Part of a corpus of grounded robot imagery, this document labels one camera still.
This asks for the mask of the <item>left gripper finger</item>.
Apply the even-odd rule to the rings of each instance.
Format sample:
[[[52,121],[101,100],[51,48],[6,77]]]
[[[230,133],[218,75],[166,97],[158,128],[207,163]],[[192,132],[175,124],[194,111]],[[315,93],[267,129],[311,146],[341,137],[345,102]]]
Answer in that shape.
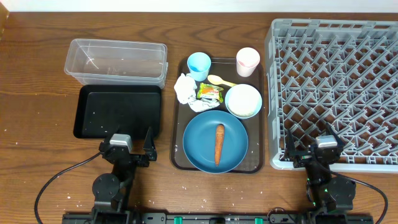
[[[150,161],[157,160],[157,150],[155,148],[154,134],[151,127],[149,127],[147,131],[146,138],[144,140],[143,150]]]
[[[116,129],[113,132],[109,133],[108,136],[105,138],[105,143],[109,144],[111,138],[113,137],[113,135],[114,134],[118,134],[119,130],[120,130],[120,126],[117,126]]]

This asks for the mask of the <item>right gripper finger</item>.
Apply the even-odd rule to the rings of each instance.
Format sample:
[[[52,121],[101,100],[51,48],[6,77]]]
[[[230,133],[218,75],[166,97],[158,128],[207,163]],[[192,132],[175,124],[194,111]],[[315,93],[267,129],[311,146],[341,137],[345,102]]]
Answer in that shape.
[[[345,143],[340,139],[330,124],[326,124],[326,133],[327,135],[332,135],[335,138],[337,146],[345,146]]]
[[[284,158],[289,159],[290,161],[294,161],[296,155],[297,149],[295,147],[294,137],[291,131],[288,129],[285,140]]]

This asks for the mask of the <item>white paper ball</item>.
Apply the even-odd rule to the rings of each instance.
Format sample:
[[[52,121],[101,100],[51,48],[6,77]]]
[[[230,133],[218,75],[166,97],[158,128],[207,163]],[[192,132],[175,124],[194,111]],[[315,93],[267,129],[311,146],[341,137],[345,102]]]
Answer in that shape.
[[[194,97],[190,97],[188,99],[188,105],[191,110],[193,110],[196,113],[200,113],[203,111],[207,111],[207,110],[216,108],[217,106],[220,105],[220,102],[218,102],[217,100],[208,100],[205,98],[198,100]]]

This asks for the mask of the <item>white tissue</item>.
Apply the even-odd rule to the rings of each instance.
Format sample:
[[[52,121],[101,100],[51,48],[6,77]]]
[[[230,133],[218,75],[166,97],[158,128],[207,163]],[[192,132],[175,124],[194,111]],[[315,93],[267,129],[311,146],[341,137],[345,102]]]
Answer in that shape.
[[[177,99],[183,105],[196,100],[196,89],[196,81],[190,76],[189,73],[181,73],[174,85]]]

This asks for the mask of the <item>orange carrot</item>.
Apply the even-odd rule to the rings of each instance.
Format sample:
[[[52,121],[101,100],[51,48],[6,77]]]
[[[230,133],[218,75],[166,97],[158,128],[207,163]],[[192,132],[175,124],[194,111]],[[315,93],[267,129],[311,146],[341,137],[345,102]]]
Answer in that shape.
[[[215,141],[215,164],[219,166],[221,160],[221,153],[223,148],[225,129],[222,124],[216,127],[216,141]]]

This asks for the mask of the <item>green snack wrapper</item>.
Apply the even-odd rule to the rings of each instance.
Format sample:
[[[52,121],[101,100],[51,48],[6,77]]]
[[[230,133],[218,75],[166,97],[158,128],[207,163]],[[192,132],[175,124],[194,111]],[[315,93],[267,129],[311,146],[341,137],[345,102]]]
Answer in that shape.
[[[200,88],[197,93],[198,99],[215,100],[219,103],[223,102],[222,91],[224,88],[212,84],[200,83]]]

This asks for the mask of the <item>light blue cup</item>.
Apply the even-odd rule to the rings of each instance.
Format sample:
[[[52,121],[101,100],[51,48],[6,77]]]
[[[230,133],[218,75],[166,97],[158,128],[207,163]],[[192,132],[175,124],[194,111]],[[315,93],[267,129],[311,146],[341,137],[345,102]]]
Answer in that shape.
[[[191,54],[187,60],[190,76],[198,82],[204,81],[210,71],[211,58],[203,52]]]

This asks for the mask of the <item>pink cup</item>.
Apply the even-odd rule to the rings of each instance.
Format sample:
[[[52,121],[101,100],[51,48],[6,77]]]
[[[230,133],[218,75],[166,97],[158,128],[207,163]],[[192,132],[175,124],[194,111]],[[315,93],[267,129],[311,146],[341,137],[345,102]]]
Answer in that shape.
[[[241,77],[249,77],[260,62],[257,50],[250,47],[242,48],[236,54],[236,70]]]

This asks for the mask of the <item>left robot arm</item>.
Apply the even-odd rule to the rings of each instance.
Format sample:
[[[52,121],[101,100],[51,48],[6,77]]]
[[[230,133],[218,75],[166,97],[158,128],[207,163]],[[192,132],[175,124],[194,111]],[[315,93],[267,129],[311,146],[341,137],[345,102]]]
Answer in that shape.
[[[114,133],[99,145],[102,158],[113,165],[112,172],[95,179],[92,192],[95,196],[90,223],[142,223],[141,214],[128,209],[135,171],[149,167],[157,160],[152,128],[148,128],[144,141],[144,154],[133,154],[132,140],[128,134]]]

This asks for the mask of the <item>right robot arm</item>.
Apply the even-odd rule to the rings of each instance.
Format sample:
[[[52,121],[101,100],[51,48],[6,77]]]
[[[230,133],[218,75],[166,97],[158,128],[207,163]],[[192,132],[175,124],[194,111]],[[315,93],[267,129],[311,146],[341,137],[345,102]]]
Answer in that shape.
[[[330,170],[330,165],[340,159],[344,146],[330,125],[326,126],[326,134],[315,138],[306,150],[297,149],[291,131],[287,131],[284,156],[295,168],[305,168],[307,195],[315,206],[297,215],[295,223],[348,223],[346,212],[353,209],[356,184],[343,177],[333,177]]]

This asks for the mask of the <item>black tray bin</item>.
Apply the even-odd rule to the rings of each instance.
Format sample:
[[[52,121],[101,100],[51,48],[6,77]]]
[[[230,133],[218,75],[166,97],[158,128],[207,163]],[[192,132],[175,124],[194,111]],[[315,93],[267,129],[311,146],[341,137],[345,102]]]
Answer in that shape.
[[[133,140],[146,137],[149,127],[160,132],[162,93],[151,85],[85,85],[80,89],[73,135],[104,139],[120,126],[119,134]]]

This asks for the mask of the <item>dark blue plate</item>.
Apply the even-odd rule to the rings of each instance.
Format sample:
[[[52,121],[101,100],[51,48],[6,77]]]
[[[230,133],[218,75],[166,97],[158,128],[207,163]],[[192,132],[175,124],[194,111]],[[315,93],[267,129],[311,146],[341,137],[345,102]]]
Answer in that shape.
[[[216,128],[224,126],[220,162],[215,160]],[[183,150],[197,169],[221,174],[235,169],[248,151],[248,134],[242,122],[233,115],[211,110],[196,115],[185,128]]]

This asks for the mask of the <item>brown serving tray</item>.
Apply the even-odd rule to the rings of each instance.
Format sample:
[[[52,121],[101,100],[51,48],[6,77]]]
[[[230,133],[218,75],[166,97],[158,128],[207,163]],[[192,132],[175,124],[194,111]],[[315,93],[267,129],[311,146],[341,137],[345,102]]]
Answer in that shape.
[[[212,58],[210,74],[217,75],[222,79],[240,84],[248,84],[256,88],[261,95],[264,94],[264,73],[260,65],[253,74],[248,77],[240,77],[236,71],[236,60],[234,58]],[[178,169],[197,171],[194,165],[188,160],[183,151],[183,132],[197,114],[188,105],[182,105],[174,100],[174,120],[170,148],[170,161]],[[232,173],[254,174],[264,165],[264,106],[261,106],[258,114],[252,118],[242,120],[242,124],[248,133],[248,153],[242,163],[234,168]]]

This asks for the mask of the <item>clear plastic bin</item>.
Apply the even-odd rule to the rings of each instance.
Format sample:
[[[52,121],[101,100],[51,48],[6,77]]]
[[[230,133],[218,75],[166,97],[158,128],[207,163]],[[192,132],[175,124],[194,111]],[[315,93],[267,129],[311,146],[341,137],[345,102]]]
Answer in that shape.
[[[167,46],[121,40],[74,39],[64,72],[82,85],[155,85],[164,88]]]

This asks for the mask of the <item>yellow plastic spoon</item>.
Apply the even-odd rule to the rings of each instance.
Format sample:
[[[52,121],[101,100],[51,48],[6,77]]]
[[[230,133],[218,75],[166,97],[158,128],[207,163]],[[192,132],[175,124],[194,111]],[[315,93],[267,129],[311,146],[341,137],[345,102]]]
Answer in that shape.
[[[235,83],[227,82],[217,75],[208,75],[207,80],[213,85],[226,85],[229,87],[236,86]]]

